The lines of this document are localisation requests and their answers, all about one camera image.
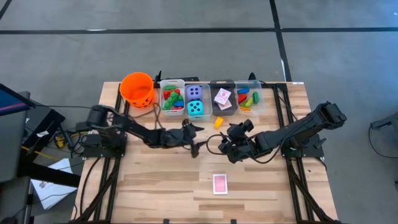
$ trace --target computer monitor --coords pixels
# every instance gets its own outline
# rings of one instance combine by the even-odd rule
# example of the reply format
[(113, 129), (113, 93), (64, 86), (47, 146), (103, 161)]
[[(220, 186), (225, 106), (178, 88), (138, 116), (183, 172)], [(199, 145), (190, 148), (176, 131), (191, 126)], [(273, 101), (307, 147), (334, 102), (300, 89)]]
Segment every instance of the computer monitor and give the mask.
[(29, 110), (31, 107), (35, 107), (33, 102), (0, 83), (0, 116)]

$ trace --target paper sheet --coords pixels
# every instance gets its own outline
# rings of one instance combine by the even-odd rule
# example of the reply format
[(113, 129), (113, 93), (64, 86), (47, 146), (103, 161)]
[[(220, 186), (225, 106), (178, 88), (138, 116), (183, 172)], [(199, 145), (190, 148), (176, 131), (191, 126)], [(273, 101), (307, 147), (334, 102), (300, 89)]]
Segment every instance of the paper sheet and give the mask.
[[(70, 168), (70, 163), (69, 159), (62, 159), (51, 166), (49, 168), (53, 169), (62, 169), (64, 172), (68, 172), (72, 174), (72, 169)], [(64, 185), (58, 185), (58, 184), (53, 184), (50, 182), (46, 181), (41, 181), (41, 180), (31, 180), (32, 184), (37, 192), (37, 195), (39, 196), (39, 199), (41, 200), (41, 203), (43, 205), (44, 209), (49, 209), (52, 206), (54, 206), (56, 203), (61, 201), (64, 197), (66, 197), (68, 194), (73, 191), (75, 191), (77, 188), (76, 187), (68, 187)]]

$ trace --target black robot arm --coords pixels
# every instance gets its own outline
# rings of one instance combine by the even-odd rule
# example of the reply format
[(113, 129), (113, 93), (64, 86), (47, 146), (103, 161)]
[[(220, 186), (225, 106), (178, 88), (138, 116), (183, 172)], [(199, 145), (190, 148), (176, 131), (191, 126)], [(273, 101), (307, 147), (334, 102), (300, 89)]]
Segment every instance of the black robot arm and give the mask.
[[(108, 125), (108, 117), (113, 119), (112, 125)], [(194, 126), (187, 119), (183, 120), (180, 129), (147, 129), (135, 122), (132, 117), (119, 114), (112, 107), (96, 105), (92, 107), (86, 124), (99, 132), (101, 138), (105, 140), (102, 141), (103, 144), (111, 144), (113, 139), (118, 138), (120, 131), (137, 136), (152, 148), (191, 146), (192, 157), (198, 155), (199, 147), (203, 144), (201, 142), (194, 144), (193, 138), (196, 137), (197, 131), (204, 129)]]
[[(276, 147), (295, 151), (309, 147), (309, 139), (322, 129), (336, 129), (346, 121), (346, 116), (336, 104), (329, 102), (319, 104), (306, 117), (289, 124), (276, 131), (260, 132), (247, 137), (245, 132), (253, 129), (250, 119), (244, 123), (230, 124), (227, 136), (223, 137), (218, 149), (228, 155), (230, 162), (235, 163), (243, 159), (257, 159), (272, 152)], [(315, 142), (311, 147), (320, 147), (324, 140)]]

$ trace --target plastic container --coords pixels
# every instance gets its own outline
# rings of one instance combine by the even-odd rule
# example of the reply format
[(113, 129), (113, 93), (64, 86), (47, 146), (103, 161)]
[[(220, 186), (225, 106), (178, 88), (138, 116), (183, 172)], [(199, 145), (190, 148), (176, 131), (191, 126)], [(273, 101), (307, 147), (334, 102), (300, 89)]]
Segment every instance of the plastic container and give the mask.
[(184, 114), (185, 110), (185, 82), (182, 79), (175, 79), (175, 80), (162, 80), (160, 81), (160, 106), (163, 108), (166, 100), (164, 99), (163, 96), (163, 88), (167, 85), (175, 85), (176, 88), (180, 90), (180, 94), (182, 95), (182, 98), (184, 99), (184, 108), (181, 110), (163, 110), (162, 109), (162, 114), (165, 116), (180, 116)]
[(134, 72), (126, 76), (120, 84), (120, 94), (130, 105), (144, 108), (155, 100), (154, 82), (143, 72)]
[[(211, 91), (210, 86), (208, 84), (192, 84), (185, 86), (185, 94), (188, 93), (187, 89), (191, 86), (200, 86), (202, 92), (202, 104), (203, 104), (203, 115), (189, 116), (187, 110), (187, 116), (189, 120), (208, 120), (211, 118), (211, 114), (213, 113), (213, 107), (211, 103)], [(185, 107), (189, 104), (188, 100), (185, 102)]]
[(250, 97), (253, 97), (253, 93), (256, 91), (259, 94), (259, 102), (258, 104), (254, 104), (250, 107), (250, 111), (242, 109), (240, 106), (238, 106), (238, 111), (241, 114), (246, 114), (246, 115), (253, 115), (253, 116), (259, 116), (264, 114), (266, 110), (266, 103), (264, 102), (264, 98), (262, 97), (262, 88), (261, 88), (261, 82), (258, 80), (245, 80), (245, 81), (237, 81), (235, 82), (236, 84), (236, 89), (235, 89), (235, 94), (236, 94), (236, 103), (239, 105), (238, 102), (238, 90), (241, 90), (243, 88), (249, 88), (250, 91), (247, 93), (248, 97), (246, 100), (248, 100)]
[[(229, 101), (232, 104), (232, 107), (221, 110), (218, 107), (217, 103), (214, 102), (214, 97), (216, 97), (220, 88), (228, 90), (231, 92), (231, 96), (229, 96)], [(235, 82), (233, 80), (213, 80), (210, 82), (210, 91), (211, 91), (211, 105), (213, 107), (213, 115), (214, 116), (231, 116), (235, 114), (236, 109), (238, 108), (237, 100), (235, 97)]]

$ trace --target orange bucket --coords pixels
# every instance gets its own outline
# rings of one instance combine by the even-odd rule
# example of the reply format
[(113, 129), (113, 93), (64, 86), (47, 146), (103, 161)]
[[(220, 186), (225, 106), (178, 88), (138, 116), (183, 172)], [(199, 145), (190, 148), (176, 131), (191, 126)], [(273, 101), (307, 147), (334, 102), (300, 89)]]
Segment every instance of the orange bucket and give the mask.
[(130, 105), (144, 108), (155, 101), (154, 82), (148, 74), (134, 72), (123, 79), (120, 94)]

